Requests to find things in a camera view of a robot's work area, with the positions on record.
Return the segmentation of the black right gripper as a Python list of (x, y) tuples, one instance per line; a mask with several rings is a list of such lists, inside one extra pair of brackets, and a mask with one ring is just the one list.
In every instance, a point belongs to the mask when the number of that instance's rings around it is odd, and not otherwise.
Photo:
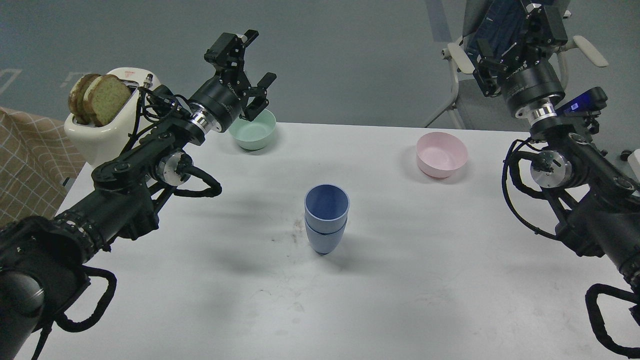
[(569, 41), (563, 19), (568, 0), (520, 0), (522, 25), (515, 42), (515, 57), (502, 59), (503, 41), (474, 38), (471, 43), (475, 66), (473, 77), (483, 96), (502, 95), (510, 116), (528, 105), (549, 98), (557, 105), (566, 96), (556, 71), (548, 60)]

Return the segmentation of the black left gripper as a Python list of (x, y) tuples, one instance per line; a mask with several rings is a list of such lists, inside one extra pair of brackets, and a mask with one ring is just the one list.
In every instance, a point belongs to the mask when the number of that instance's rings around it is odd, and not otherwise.
[(268, 88), (276, 73), (266, 72), (252, 86), (243, 70), (245, 52), (258, 36), (253, 29), (243, 34), (224, 32), (205, 51), (203, 58), (214, 67), (215, 75), (189, 98), (189, 109), (193, 119), (203, 119), (206, 132), (224, 133), (239, 116), (253, 122), (269, 105)]

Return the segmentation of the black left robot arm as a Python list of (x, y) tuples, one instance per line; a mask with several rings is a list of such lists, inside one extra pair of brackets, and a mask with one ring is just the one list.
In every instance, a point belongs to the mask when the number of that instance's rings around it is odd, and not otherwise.
[(171, 196), (215, 198), (222, 186), (194, 166), (185, 145), (226, 132), (237, 119), (253, 121), (269, 105), (276, 80), (252, 85), (245, 51), (259, 36), (224, 32), (204, 54), (214, 76), (190, 98), (166, 86), (139, 87), (134, 132), (118, 157), (93, 170), (94, 190), (52, 219), (29, 216), (1, 230), (1, 358), (12, 360), (39, 331), (37, 359), (54, 324), (69, 333), (98, 323), (114, 298), (117, 278), (87, 266), (115, 239), (135, 240), (159, 227)]

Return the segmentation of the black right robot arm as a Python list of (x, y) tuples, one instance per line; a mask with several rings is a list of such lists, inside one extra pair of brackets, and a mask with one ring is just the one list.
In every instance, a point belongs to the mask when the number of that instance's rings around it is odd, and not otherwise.
[[(512, 214), (535, 234), (563, 243), (578, 256), (607, 256), (630, 290), (594, 284), (585, 294), (596, 339), (609, 351), (639, 358), (637, 347), (617, 344), (606, 330), (598, 297), (631, 303), (639, 321), (639, 183), (606, 159), (592, 142), (607, 105), (594, 87), (562, 104), (567, 66), (562, 53), (579, 49), (595, 66), (608, 61), (582, 36), (567, 35), (567, 0), (476, 0), (462, 39), (464, 59), (486, 97), (501, 96), (530, 136), (512, 142), (502, 166), (503, 198)], [(521, 193), (549, 203), (558, 219), (554, 233), (526, 221), (510, 199), (507, 181)]]

